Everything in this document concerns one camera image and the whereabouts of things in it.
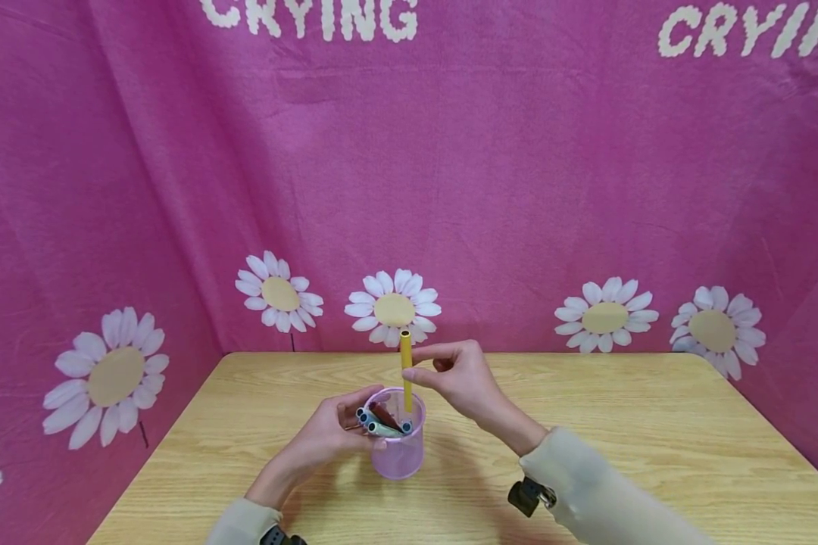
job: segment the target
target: pink backdrop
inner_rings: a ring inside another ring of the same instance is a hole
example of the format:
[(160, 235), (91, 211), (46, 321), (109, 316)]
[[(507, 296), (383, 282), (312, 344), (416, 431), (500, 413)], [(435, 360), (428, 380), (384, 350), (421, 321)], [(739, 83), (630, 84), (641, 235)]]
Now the pink backdrop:
[(83, 543), (222, 353), (387, 350), (395, 277), (431, 341), (705, 355), (818, 466), (818, 0), (248, 4), (0, 2), (0, 543)]

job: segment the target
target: beige sleeve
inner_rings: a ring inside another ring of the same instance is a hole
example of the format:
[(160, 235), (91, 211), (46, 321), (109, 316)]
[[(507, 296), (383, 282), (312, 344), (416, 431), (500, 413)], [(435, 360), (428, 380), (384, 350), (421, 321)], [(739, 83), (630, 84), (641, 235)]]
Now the beige sleeve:
[(551, 489), (551, 514), (586, 545), (713, 545), (564, 428), (520, 459), (524, 474)]
[(240, 498), (222, 512), (206, 545), (258, 545), (264, 534), (281, 521), (281, 512)]

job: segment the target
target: yellow pencil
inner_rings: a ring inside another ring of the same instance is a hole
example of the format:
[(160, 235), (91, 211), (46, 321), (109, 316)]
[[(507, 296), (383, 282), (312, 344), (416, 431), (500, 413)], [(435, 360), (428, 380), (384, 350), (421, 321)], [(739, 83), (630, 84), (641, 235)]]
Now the yellow pencil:
[[(400, 332), (400, 367), (409, 369), (411, 367), (411, 333), (409, 329), (402, 329)], [(403, 379), (403, 408), (408, 416), (411, 416), (411, 383)]]

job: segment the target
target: pink fabric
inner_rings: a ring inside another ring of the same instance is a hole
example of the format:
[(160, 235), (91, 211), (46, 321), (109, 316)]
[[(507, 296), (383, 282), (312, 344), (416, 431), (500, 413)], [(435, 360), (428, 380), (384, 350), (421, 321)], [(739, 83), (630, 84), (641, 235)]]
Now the pink fabric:
[[(167, 333), (156, 443), (220, 352), (382, 350), (342, 308), (397, 268), (439, 293), (431, 341), (486, 350), (575, 350), (553, 313), (611, 276), (660, 314), (615, 351), (671, 350), (697, 287), (744, 293), (766, 344), (735, 385), (818, 466), (818, 0), (745, 56), (778, 2), (734, 0), (726, 50), (695, 56), (697, 0), (674, 57), (679, 2), (396, 0), (399, 42), (346, 41), (339, 0), (330, 41), (318, 0), (302, 39), (284, 0), (278, 38), (243, 2), (78, 4), (0, 6), (0, 543), (82, 543), (150, 452), (38, 424), (101, 315)], [(315, 329), (244, 308), (236, 271), (267, 249), (323, 297)]]

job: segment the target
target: wooden table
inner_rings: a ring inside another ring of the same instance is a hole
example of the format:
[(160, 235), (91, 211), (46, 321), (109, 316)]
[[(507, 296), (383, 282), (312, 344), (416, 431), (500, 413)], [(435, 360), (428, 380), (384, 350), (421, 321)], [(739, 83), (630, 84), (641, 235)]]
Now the wooden table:
[[(701, 358), (489, 361), (531, 416), (569, 426), (722, 545), (818, 545), (817, 472)], [(396, 385), (398, 367), (396, 354), (225, 357), (89, 543), (202, 543), (322, 397)], [(428, 416), (418, 474), (386, 481), (368, 459), (347, 459), (294, 492), (283, 527), (312, 545), (381, 543), (382, 533), (392, 545), (576, 543), (542, 507), (525, 519), (507, 504), (522, 477), (512, 452), (431, 391), (419, 394)]]

